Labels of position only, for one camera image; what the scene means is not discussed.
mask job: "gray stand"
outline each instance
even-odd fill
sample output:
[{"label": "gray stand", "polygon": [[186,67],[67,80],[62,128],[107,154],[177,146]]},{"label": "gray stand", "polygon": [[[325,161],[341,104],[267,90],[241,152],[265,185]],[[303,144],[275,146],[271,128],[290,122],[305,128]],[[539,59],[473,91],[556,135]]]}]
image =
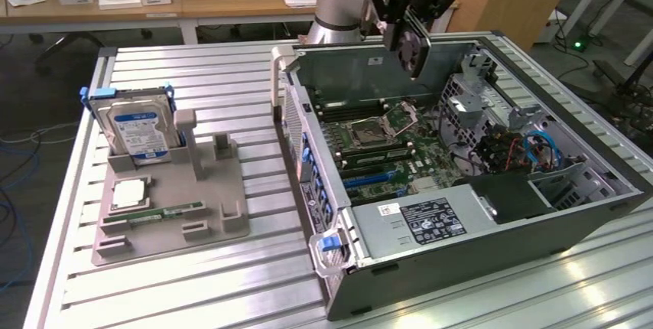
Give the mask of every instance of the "gray stand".
[{"label": "gray stand", "polygon": [[[185,136],[185,147],[169,150],[170,162],[137,168],[129,155],[109,156],[93,244],[94,265],[249,234],[235,143],[229,134],[218,134],[213,143],[195,145],[195,123],[193,110],[174,112],[174,126]],[[133,179],[143,180],[146,185],[142,203],[111,210],[115,182]],[[174,217],[167,217],[170,210],[175,210]],[[138,222],[119,219],[134,213],[147,217]],[[165,217],[151,217],[153,213]]]}]

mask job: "barcode sticker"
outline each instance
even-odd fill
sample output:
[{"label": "barcode sticker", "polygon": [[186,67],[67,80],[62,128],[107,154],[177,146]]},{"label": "barcode sticker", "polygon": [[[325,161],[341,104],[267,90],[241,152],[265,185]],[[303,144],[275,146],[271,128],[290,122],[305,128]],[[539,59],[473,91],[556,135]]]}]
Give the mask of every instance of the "barcode sticker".
[{"label": "barcode sticker", "polygon": [[381,216],[389,216],[390,214],[398,213],[398,203],[383,204],[379,205],[377,208]]}]

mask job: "metal slotted table surface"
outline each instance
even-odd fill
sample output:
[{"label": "metal slotted table surface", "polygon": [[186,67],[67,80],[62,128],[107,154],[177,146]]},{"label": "metal slotted table surface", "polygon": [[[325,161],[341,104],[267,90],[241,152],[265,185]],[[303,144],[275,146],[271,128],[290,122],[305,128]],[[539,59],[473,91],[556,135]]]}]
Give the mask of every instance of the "metal slotted table surface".
[{"label": "metal slotted table surface", "polygon": [[[507,40],[482,34],[653,181],[646,155]],[[271,128],[270,49],[290,43],[125,48],[97,59],[93,86],[169,82],[177,107],[197,110],[198,141],[213,132],[233,134],[251,232],[226,244],[94,267],[90,246],[107,148],[85,112],[25,327],[650,327],[650,201],[562,254],[349,320],[325,320]],[[518,104],[532,101],[505,72],[498,72],[498,85]]]}]

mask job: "floor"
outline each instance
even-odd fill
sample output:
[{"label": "floor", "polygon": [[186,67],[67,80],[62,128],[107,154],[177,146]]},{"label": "floor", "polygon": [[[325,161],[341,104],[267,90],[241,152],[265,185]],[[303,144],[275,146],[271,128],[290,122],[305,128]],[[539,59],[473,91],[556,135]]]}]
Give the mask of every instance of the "floor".
[{"label": "floor", "polygon": [[[578,1],[562,0],[559,10],[570,13]],[[580,22],[584,24],[588,22],[604,1],[594,0]],[[582,57],[586,60],[607,60],[614,64],[616,70],[627,75],[632,69],[626,67],[620,61],[646,35],[650,27],[653,27],[653,17],[627,5],[622,5],[615,17],[602,30],[602,47],[590,47]],[[306,25],[290,24],[290,30],[305,34]],[[177,29],[159,28],[151,32],[153,37],[149,40],[142,39],[138,30],[98,32],[97,38],[111,47],[181,44],[181,33]],[[579,33],[580,30],[574,30],[568,40]],[[205,42],[257,41],[271,39],[274,36],[277,39],[283,38],[281,26],[271,27],[267,24],[241,26],[239,37],[233,36],[230,26],[202,29],[202,36]],[[26,135],[25,133],[7,135],[7,132],[21,129],[42,129],[53,124],[74,122],[79,118],[81,106],[77,93],[90,80],[97,48],[83,41],[75,42],[63,52],[50,58],[47,64],[51,74],[39,77],[33,72],[31,61],[58,37],[57,34],[45,34],[43,44],[33,44],[26,35],[15,35],[10,44],[0,49],[0,137],[2,138],[15,139]],[[0,42],[6,39],[7,36],[0,37]],[[550,45],[536,45],[530,54],[554,75],[582,65],[578,59],[560,54]],[[564,80],[588,89],[596,86],[591,68],[574,71],[564,76]],[[644,85],[653,83],[653,67],[646,71],[642,83]],[[47,132],[42,140],[50,141],[73,135],[74,127],[67,127]],[[21,145],[0,143],[0,146],[10,146],[11,149],[29,152],[34,144],[30,142]],[[37,153],[38,169],[21,185],[7,190],[11,202],[23,216],[27,236],[31,240],[33,263],[30,271],[19,278],[17,284],[0,292],[0,328],[17,328],[22,324],[70,150],[71,142],[42,145]],[[5,174],[19,161],[17,157],[10,157],[0,149],[0,174]],[[6,235],[7,227],[9,223],[0,224],[0,238]],[[22,269],[26,258],[23,238],[14,233],[9,243],[0,248],[0,282],[11,280]]]}]

